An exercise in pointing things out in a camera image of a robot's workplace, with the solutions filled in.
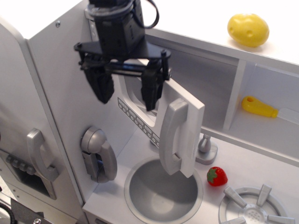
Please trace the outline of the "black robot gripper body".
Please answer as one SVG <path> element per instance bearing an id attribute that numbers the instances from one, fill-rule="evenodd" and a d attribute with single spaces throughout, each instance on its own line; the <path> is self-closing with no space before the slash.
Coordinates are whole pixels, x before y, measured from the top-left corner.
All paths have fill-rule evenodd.
<path id="1" fill-rule="evenodd" d="M 144 25 L 139 0 L 91 0 L 87 14 L 95 23 L 98 40 L 74 46 L 86 75 L 108 77 L 114 73 L 145 81 L 170 79 L 170 51 L 145 38 L 145 30 L 157 25 L 159 14 L 151 25 Z"/>

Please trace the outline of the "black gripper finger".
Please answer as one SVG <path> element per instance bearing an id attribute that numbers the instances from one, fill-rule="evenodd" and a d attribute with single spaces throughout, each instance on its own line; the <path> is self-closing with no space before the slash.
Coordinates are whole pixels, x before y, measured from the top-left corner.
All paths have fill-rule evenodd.
<path id="1" fill-rule="evenodd" d="M 112 74 L 105 70 L 104 63 L 94 60 L 82 62 L 81 69 L 97 99 L 106 104 L 114 93 Z"/>
<path id="2" fill-rule="evenodd" d="M 161 98 L 163 89 L 163 75 L 161 73 L 161 60 L 150 60 L 141 74 L 142 99 L 146 110 L 152 111 L 156 102 Z"/>

